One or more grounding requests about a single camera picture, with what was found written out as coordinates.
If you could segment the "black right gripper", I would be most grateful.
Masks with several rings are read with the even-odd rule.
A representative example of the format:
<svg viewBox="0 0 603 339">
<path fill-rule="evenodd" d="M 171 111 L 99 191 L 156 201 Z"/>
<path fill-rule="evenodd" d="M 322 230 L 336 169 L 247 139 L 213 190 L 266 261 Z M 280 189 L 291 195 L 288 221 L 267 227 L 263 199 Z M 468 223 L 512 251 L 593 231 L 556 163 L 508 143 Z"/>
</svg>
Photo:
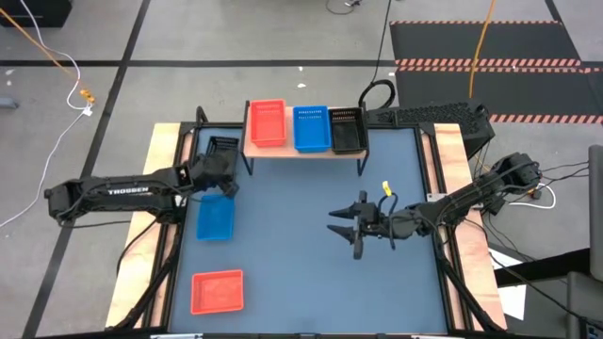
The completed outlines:
<svg viewBox="0 0 603 339">
<path fill-rule="evenodd" d="M 330 231 L 342 236 L 353 245 L 354 260 L 362 258 L 364 237 L 368 235 L 378 238 L 386 236 L 389 239 L 390 247 L 395 248 L 394 233 L 389 216 L 382 211 L 383 203 L 388 198 L 395 198 L 395 194 L 393 192 L 385 193 L 377 203 L 367 202 L 367 193 L 361 190 L 358 202 L 354 202 L 349 207 L 329 212 L 331 217 L 356 219 L 355 229 L 336 225 L 327 226 Z"/>
</svg>

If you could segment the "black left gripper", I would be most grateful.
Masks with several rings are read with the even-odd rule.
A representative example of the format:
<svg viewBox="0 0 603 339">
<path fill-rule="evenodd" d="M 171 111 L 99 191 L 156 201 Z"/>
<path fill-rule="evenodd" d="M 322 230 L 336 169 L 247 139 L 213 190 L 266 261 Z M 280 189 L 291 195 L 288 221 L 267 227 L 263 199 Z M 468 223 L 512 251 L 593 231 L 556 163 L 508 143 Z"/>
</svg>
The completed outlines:
<svg viewBox="0 0 603 339">
<path fill-rule="evenodd" d="M 238 192 L 235 181 L 236 151 L 214 151 L 199 154 L 192 165 L 188 165 L 192 192 L 206 191 L 218 187 L 222 193 L 233 198 Z"/>
</svg>

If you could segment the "black slotted plastic basket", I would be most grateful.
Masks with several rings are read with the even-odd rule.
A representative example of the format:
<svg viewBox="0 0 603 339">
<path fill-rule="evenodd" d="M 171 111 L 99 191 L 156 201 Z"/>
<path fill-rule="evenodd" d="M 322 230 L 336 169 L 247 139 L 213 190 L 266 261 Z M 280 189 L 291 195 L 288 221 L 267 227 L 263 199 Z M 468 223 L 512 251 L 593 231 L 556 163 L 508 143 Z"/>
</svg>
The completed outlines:
<svg viewBox="0 0 603 339">
<path fill-rule="evenodd" d="M 212 136 L 206 148 L 207 156 L 217 154 L 224 157 L 229 163 L 235 164 L 238 155 L 239 139 L 235 137 Z"/>
<path fill-rule="evenodd" d="M 330 108 L 332 150 L 336 154 L 361 153 L 367 150 L 367 128 L 361 107 Z"/>
</svg>

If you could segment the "blue slotted plastic basket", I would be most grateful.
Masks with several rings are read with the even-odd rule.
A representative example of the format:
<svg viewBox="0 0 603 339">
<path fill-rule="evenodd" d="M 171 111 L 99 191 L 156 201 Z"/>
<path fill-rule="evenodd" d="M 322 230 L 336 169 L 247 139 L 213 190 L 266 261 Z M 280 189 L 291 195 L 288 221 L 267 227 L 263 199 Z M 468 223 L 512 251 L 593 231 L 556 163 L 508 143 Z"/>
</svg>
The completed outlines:
<svg viewBox="0 0 603 339">
<path fill-rule="evenodd" d="M 293 107 L 294 147 L 300 153 L 324 153 L 332 147 L 331 123 L 326 105 Z"/>
<path fill-rule="evenodd" d="M 223 195 L 201 198 L 196 238 L 202 241 L 230 240 L 235 224 L 235 201 Z"/>
</svg>

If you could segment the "orange slotted plastic basket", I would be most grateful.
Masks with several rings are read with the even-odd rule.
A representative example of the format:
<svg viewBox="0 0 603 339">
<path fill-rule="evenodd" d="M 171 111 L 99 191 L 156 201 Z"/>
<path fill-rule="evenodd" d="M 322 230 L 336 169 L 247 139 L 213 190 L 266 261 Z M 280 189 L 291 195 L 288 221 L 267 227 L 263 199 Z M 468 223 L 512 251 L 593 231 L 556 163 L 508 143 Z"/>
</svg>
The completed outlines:
<svg viewBox="0 0 603 339">
<path fill-rule="evenodd" d="M 251 142 L 257 147 L 280 147 L 286 141 L 285 100 L 251 101 Z"/>
<path fill-rule="evenodd" d="M 195 273 L 191 278 L 190 312 L 209 315 L 244 308 L 244 279 L 241 269 Z"/>
</svg>

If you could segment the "wooden table side board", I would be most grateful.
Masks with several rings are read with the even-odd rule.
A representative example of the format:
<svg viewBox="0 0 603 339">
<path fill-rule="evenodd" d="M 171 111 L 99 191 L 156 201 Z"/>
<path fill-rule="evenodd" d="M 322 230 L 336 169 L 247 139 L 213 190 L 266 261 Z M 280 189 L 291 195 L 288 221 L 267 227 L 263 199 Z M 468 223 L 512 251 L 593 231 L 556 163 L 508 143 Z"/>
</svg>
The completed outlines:
<svg viewBox="0 0 603 339">
<path fill-rule="evenodd" d="M 178 150 L 180 125 L 157 123 L 154 127 L 145 160 L 145 174 L 187 160 Z M 146 212 L 132 215 L 126 237 L 128 250 L 119 261 L 120 270 L 110 303 L 106 326 L 115 327 L 142 297 L 145 289 L 167 262 L 176 234 L 174 225 L 154 222 Z"/>
<path fill-rule="evenodd" d="M 446 192 L 452 193 L 471 184 L 473 179 L 459 125 L 436 124 L 434 132 Z M 455 232 L 464 283 L 481 308 L 506 330 L 507 323 L 497 290 L 481 214 L 477 210 L 471 210 L 465 218 L 466 221 L 463 221 Z"/>
</svg>

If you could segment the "black perforated computer case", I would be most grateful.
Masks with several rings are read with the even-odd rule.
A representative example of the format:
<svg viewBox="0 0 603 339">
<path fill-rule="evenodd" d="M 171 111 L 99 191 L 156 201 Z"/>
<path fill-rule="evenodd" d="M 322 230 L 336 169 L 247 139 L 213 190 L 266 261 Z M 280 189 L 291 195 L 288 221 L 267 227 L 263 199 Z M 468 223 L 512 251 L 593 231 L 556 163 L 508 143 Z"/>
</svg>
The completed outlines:
<svg viewBox="0 0 603 339">
<path fill-rule="evenodd" d="M 490 123 L 490 113 L 480 102 L 430 104 L 423 106 L 399 106 L 369 110 L 369 125 L 395 126 L 457 124 L 464 141 L 468 158 L 473 157 L 496 134 Z"/>
</svg>

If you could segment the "white paper sheet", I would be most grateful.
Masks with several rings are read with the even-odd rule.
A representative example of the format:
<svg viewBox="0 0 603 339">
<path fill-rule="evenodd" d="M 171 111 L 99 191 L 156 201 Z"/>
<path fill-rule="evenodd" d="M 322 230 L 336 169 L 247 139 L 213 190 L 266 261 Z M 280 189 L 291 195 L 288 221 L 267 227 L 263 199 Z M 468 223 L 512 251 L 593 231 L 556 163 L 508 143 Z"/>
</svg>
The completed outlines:
<svg viewBox="0 0 603 339">
<path fill-rule="evenodd" d="M 520 264 L 519 260 L 496 250 L 490 249 L 489 252 L 491 254 L 491 261 L 494 269 Z M 499 287 L 497 290 L 500 296 L 503 313 L 517 320 L 524 320 L 527 287 L 524 284 L 520 284 Z"/>
</svg>

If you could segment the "black box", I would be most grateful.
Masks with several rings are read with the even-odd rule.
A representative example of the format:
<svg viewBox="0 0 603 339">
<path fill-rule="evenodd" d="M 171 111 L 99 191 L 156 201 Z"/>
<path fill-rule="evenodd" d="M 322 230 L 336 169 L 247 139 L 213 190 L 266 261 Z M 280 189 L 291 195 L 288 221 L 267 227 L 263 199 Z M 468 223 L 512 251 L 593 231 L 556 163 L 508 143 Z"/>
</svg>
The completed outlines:
<svg viewBox="0 0 603 339">
<path fill-rule="evenodd" d="M 21 0 L 0 0 L 2 8 L 10 17 L 22 27 L 33 27 L 29 16 L 31 13 L 38 27 L 62 27 L 72 8 L 72 0 L 24 0 L 28 10 L 24 8 Z"/>
</svg>

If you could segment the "black hazard-striped floor mat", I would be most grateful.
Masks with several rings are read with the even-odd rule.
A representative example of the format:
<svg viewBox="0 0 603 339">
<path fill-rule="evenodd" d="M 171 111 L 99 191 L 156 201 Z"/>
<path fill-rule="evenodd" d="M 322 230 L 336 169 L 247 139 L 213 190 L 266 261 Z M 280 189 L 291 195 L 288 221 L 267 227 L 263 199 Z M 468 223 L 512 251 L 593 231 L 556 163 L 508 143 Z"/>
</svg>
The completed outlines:
<svg viewBox="0 0 603 339">
<path fill-rule="evenodd" d="M 394 21 L 399 102 L 473 99 L 493 122 L 603 125 L 603 61 L 558 21 Z"/>
</svg>

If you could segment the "wooden shelf with black frame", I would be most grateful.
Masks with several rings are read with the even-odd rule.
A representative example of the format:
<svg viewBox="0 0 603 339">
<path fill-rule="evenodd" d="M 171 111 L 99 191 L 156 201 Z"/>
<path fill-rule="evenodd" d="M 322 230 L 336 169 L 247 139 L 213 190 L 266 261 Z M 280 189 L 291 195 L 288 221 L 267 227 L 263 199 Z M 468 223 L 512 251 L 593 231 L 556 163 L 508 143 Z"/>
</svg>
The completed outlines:
<svg viewBox="0 0 603 339">
<path fill-rule="evenodd" d="M 361 153 L 351 154 L 336 154 L 332 147 L 324 153 L 300 153 L 294 147 L 293 133 L 293 107 L 288 106 L 285 102 L 285 123 L 286 123 L 286 141 L 280 147 L 257 147 L 251 142 L 251 101 L 245 103 L 244 122 L 242 130 L 242 145 L 240 153 L 244 159 L 247 172 L 253 173 L 253 164 L 256 158 L 304 158 L 304 159 L 354 159 L 356 161 L 356 170 L 359 175 L 364 172 L 370 150 L 367 132 L 367 150 Z M 359 105 L 364 110 L 365 124 L 367 128 L 367 110 L 365 105 Z M 347 107 L 328 107 L 330 108 L 347 108 Z"/>
</svg>

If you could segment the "black frame strut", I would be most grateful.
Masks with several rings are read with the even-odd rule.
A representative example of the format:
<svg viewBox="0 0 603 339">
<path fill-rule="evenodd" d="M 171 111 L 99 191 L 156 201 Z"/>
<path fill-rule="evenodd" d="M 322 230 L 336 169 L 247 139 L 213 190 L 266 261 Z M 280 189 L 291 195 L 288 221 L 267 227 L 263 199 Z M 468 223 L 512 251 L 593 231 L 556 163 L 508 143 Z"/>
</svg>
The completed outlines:
<svg viewBox="0 0 603 339">
<path fill-rule="evenodd" d="M 176 267 L 176 261 L 179 256 L 179 250 L 181 247 L 182 241 L 182 226 L 177 226 L 175 228 L 175 235 L 172 242 L 171 250 L 169 252 L 169 256 L 162 264 L 158 272 L 151 279 L 148 287 L 142 293 L 140 299 L 134 305 L 134 307 L 128 312 L 128 314 L 121 320 L 117 325 L 111 327 L 112 330 L 117 329 L 133 329 L 140 317 L 145 313 L 147 308 L 152 302 L 152 299 L 155 297 L 157 290 L 160 285 L 163 283 L 165 278 L 173 273 Z"/>
<path fill-rule="evenodd" d="M 470 293 L 469 289 L 464 284 L 463 280 L 460 276 L 455 272 L 454 267 L 447 259 L 445 251 L 444 251 L 444 243 L 440 236 L 440 234 L 436 234 L 436 258 L 438 262 L 442 265 L 442 269 L 444 273 L 451 280 L 452 284 L 458 291 L 460 295 L 460 299 L 466 304 L 469 311 L 476 317 L 479 324 L 485 331 L 490 332 L 505 332 L 503 328 L 501 328 L 479 305 L 477 300 Z"/>
</svg>

